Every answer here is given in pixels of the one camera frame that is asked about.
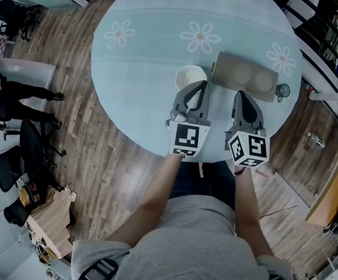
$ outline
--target wooden floor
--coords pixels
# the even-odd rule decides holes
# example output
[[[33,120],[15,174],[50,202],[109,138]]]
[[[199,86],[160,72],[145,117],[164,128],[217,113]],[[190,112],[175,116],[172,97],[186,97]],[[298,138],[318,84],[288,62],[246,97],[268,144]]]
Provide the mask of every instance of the wooden floor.
[[[119,132],[98,101],[91,79],[93,32],[114,0],[92,0],[86,9],[47,10],[31,42],[17,41],[12,58],[57,66],[51,89],[65,93],[62,103],[48,103],[64,123],[55,144],[67,151],[57,159],[55,175],[77,192],[72,205],[77,224],[72,240],[104,239],[134,210],[162,158],[140,148]],[[254,175],[261,215],[295,205],[279,184],[263,175],[280,174],[312,203],[338,157],[338,123],[320,102],[301,95],[291,116],[272,138],[271,167]],[[327,146],[310,146],[308,131]],[[278,257],[287,260],[300,279],[326,264],[336,251],[336,239],[307,225],[297,209],[262,218],[263,231]]]

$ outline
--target round table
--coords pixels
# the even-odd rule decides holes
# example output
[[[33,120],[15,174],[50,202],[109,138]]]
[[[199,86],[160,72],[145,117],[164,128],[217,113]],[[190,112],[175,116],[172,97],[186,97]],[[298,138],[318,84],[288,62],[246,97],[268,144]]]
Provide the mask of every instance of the round table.
[[[271,137],[290,115],[300,91],[301,52],[284,13],[272,0],[116,0],[94,34],[92,78],[114,124],[141,147],[165,156],[165,120],[178,89],[177,71],[201,66],[210,73],[219,52],[257,62],[279,73],[291,95],[255,99]],[[232,126],[236,92],[211,85],[211,129],[196,162],[231,158],[224,131]]]

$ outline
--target person in black clothes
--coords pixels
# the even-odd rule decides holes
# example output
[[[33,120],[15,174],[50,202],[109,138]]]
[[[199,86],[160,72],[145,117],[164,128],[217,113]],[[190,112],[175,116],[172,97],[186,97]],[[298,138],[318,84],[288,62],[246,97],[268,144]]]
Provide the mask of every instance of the person in black clothes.
[[[37,111],[19,102],[21,99],[28,99],[33,96],[47,100],[64,100],[64,94],[62,93],[53,93],[45,88],[24,85],[17,82],[8,82],[0,72],[0,121],[27,119],[53,123],[57,127],[60,127],[61,123],[53,114]],[[0,124],[0,131],[5,135],[8,130],[3,124]]]

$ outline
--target railing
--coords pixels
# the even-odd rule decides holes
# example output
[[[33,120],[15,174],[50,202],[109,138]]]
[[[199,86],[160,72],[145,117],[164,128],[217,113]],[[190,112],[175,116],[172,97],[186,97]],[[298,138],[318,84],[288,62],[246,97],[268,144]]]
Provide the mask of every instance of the railing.
[[[330,69],[338,80],[338,70],[336,69],[338,63],[338,52],[336,51],[338,45],[338,0],[327,0],[331,7],[329,15],[323,13],[321,9],[310,0],[301,1],[314,11],[315,14],[312,18],[304,18],[302,13],[298,13],[290,6],[290,0],[275,0],[283,12],[291,13],[302,22],[299,27],[294,29],[295,34],[317,54],[326,64],[327,69]],[[323,76],[324,80],[327,81],[334,92],[338,93],[338,86],[334,84],[334,79],[331,80],[331,78],[329,78],[323,71],[323,67],[318,65],[318,63],[307,54],[307,51],[302,50],[302,54],[304,59]]]

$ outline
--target person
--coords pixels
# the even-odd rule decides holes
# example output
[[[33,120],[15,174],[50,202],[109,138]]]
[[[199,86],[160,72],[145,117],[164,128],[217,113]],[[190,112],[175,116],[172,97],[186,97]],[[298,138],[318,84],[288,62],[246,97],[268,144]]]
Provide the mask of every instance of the person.
[[[169,154],[133,214],[105,241],[76,241],[72,279],[294,279],[259,224],[249,168]]]
[[[28,99],[33,96],[47,100],[64,100],[64,95],[62,93],[53,93],[41,87],[17,82],[8,82],[0,72],[0,121],[5,122],[11,119],[27,119],[31,121],[53,123],[57,127],[60,127],[61,123],[53,114],[32,109],[19,102],[21,99]],[[0,124],[0,131],[5,135],[7,134],[8,129],[3,124]]]

